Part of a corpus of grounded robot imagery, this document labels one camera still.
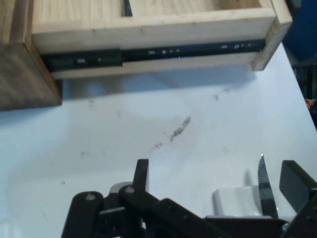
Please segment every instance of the wooden drawer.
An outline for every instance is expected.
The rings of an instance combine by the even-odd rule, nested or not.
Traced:
[[[54,78],[244,64],[263,70],[291,23],[283,0],[130,0],[133,17],[123,17],[122,0],[35,0],[33,41],[41,54],[160,47],[165,59],[122,66],[60,70]],[[182,57],[170,47],[266,39],[263,52]]]
[[[292,23],[284,0],[130,4],[132,17],[123,0],[0,0],[0,110],[59,105],[56,79],[228,64],[263,70]],[[52,68],[56,61],[67,67]]]

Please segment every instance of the black clamp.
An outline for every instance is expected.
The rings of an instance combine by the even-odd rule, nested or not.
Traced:
[[[317,183],[294,161],[283,161],[280,178],[280,190],[298,212],[291,223],[267,217],[199,218],[170,199],[158,200],[149,194],[148,167],[148,160],[139,160],[133,182],[114,185],[106,198],[98,192],[76,195],[62,237],[317,237]]]

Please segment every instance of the dark wooden block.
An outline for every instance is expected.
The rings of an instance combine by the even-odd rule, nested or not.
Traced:
[[[0,0],[0,111],[62,102],[32,44],[33,6],[34,0]]]

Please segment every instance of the white table surface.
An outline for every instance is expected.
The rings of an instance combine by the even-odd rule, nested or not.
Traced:
[[[61,235],[71,199],[107,196],[150,159],[150,192],[199,216],[219,188],[257,184],[260,154],[281,217],[281,162],[317,179],[317,132],[282,46],[264,72],[241,66],[66,81],[61,107],[0,113],[0,221],[11,237]],[[183,133],[171,135],[184,120]]]

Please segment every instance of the wooden frame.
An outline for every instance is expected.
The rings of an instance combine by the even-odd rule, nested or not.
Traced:
[[[5,6],[0,9],[0,60],[5,62],[0,65],[0,109],[60,104],[60,93],[52,76],[83,78],[228,64],[263,70],[292,23],[284,0],[130,2],[134,12],[131,18],[122,17],[121,0],[0,0],[1,6]],[[52,74],[39,56],[258,39],[266,40],[260,53],[125,62],[123,67]],[[10,75],[14,72],[19,75],[12,80]]]
[[[61,104],[31,41],[32,13],[32,0],[0,0],[0,111]]]

